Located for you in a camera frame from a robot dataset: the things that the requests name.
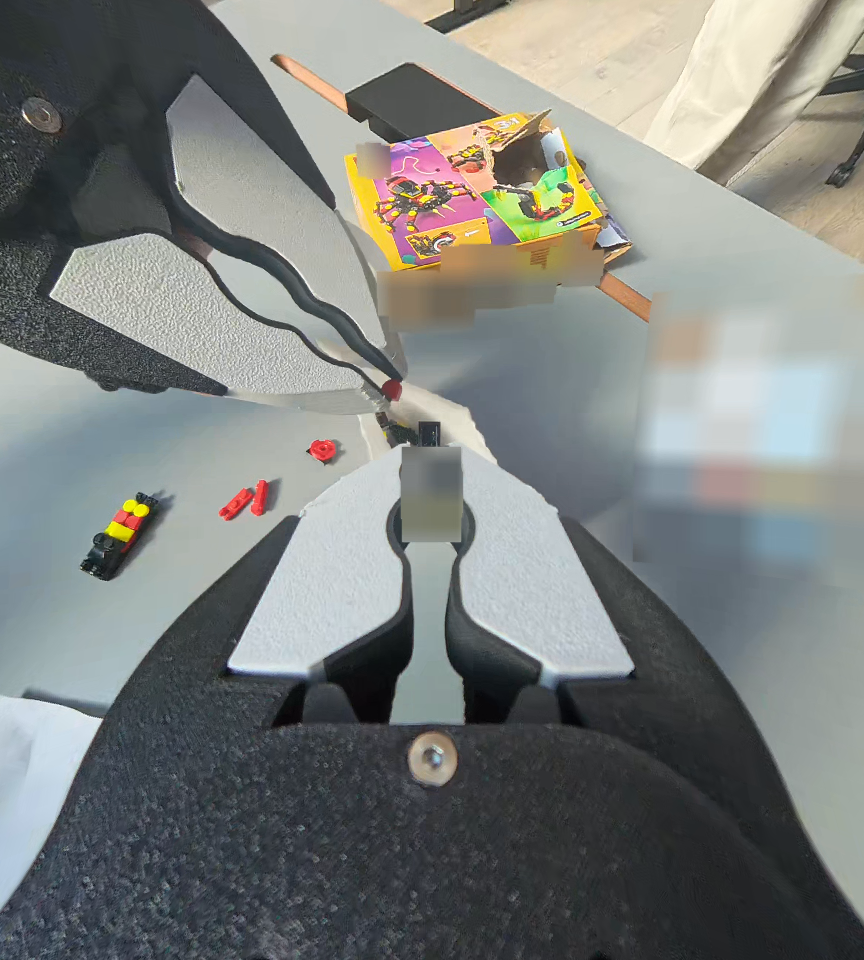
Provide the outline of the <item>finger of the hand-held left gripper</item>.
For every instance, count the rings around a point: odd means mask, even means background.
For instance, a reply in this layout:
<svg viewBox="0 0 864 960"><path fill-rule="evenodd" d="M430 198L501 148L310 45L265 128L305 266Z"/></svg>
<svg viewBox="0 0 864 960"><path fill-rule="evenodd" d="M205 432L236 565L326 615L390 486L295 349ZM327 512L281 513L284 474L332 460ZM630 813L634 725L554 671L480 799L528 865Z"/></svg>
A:
<svg viewBox="0 0 864 960"><path fill-rule="evenodd" d="M274 277L305 314L400 381L375 276L342 219L203 78L165 113L174 197L207 241Z"/></svg>
<svg viewBox="0 0 864 960"><path fill-rule="evenodd" d="M380 389L356 366L248 311L203 261L163 235L74 248L49 296L217 381L232 399L321 414L380 411Z"/></svg>

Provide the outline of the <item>long black studded lego strip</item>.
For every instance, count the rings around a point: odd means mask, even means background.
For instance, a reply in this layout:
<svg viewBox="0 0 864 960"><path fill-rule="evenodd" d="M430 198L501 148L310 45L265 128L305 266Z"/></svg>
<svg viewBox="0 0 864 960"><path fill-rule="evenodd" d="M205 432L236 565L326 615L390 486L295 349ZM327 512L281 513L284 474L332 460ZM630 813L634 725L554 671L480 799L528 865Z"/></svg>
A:
<svg viewBox="0 0 864 960"><path fill-rule="evenodd" d="M102 581L113 579L155 518L160 505L158 498L140 491L127 498L112 521L93 536L79 570Z"/></svg>

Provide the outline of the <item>colourful cardboard lego box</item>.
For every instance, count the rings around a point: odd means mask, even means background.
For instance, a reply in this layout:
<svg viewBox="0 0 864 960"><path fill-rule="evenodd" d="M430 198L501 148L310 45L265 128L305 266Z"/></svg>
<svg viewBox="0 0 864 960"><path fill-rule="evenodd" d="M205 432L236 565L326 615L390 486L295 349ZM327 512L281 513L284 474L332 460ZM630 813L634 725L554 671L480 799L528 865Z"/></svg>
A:
<svg viewBox="0 0 864 960"><path fill-rule="evenodd" d="M386 174L343 163L363 232L394 272L438 268L463 246L517 247L545 267L567 234L601 250L630 250L550 111L515 112L390 145Z"/></svg>

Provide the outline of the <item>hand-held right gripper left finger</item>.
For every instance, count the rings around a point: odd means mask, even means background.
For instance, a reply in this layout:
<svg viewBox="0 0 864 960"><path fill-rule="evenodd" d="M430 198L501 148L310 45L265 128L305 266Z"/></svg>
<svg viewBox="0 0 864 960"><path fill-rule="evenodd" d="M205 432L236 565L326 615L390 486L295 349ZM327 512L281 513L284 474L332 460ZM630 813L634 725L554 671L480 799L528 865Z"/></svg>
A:
<svg viewBox="0 0 864 960"><path fill-rule="evenodd" d="M309 679L398 614L405 563L389 521L400 468L397 447L306 505L227 662L231 672Z"/></svg>

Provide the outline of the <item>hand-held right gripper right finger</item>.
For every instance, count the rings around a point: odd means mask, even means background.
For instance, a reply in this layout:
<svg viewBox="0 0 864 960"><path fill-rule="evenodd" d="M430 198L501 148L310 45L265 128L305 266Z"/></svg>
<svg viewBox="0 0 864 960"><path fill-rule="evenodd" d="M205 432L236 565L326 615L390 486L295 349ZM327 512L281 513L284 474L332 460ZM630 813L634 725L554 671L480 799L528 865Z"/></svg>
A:
<svg viewBox="0 0 864 960"><path fill-rule="evenodd" d="M462 459L462 541L446 647L470 684L630 676L634 664L558 510L483 458Z"/></svg>

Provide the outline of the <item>red lego plates black hinge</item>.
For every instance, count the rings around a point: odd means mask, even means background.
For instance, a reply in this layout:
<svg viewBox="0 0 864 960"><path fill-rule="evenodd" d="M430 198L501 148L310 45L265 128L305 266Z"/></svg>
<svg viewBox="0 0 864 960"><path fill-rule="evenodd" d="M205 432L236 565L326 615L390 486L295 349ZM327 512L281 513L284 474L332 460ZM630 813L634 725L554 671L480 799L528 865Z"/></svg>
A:
<svg viewBox="0 0 864 960"><path fill-rule="evenodd" d="M223 522L231 522L246 510L254 516L261 517L267 510L270 484L265 479L259 479L254 486L243 487L218 512Z"/></svg>

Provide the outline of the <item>torn printed white paper bag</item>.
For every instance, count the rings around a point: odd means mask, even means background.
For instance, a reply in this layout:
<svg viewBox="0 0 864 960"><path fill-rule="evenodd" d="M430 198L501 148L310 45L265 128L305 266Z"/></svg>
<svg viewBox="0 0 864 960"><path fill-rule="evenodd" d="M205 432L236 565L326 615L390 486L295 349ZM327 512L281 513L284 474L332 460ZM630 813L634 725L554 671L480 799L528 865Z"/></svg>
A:
<svg viewBox="0 0 864 960"><path fill-rule="evenodd" d="M405 383L398 400L390 402L390 420L414 433L420 423L438 423L443 446L458 443L472 450L486 461L497 464L486 440L468 408L445 397Z"/></svg>

